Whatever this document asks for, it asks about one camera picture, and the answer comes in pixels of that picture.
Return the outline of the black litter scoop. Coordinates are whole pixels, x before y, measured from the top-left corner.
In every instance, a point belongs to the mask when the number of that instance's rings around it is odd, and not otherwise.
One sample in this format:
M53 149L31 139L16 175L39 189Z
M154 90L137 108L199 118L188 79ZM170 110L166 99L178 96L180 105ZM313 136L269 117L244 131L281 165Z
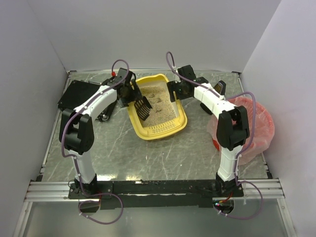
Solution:
M145 121L149 117L150 110L152 109L152 106L146 96L142 95L135 97L134 107L138 117L142 121Z

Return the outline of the yellow litter box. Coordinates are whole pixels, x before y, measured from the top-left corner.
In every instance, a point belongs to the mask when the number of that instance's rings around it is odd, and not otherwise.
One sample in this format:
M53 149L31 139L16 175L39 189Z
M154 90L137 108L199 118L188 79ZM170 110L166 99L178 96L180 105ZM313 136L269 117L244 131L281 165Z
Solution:
M139 86L139 88L144 86L161 86L167 92L168 82L168 78L163 74L146 76L136 80L136 83ZM143 140L157 140L175 134L184 129L187 125L188 120L180 100L171 102L171 104L175 112L176 118L158 125L143 127L140 123L141 119L138 117L136 113L134 103L130 103L127 107L127 111L131 124L137 136Z

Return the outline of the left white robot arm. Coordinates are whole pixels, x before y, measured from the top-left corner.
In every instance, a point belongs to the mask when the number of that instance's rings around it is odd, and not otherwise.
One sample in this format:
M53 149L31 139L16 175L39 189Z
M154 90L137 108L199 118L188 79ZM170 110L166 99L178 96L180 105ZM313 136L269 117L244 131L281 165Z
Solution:
M98 193L90 154L95 139L93 123L109 106L117 102L127 106L137 97L130 84L134 78L132 71L120 68L100 84L75 80L58 102L62 112L59 131L62 156L72 158L75 186L87 197Z

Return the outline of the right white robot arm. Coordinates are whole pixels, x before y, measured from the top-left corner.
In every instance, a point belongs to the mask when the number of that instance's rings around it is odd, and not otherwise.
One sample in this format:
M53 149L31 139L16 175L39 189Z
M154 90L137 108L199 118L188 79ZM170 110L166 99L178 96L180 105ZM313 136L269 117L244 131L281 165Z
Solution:
M218 190L231 191L237 186L238 158L250 135L247 110L227 101L204 77L196 77L191 65L170 68L176 75L174 81L167 83L170 101L195 98L217 118L216 137L221 161L216 185Z

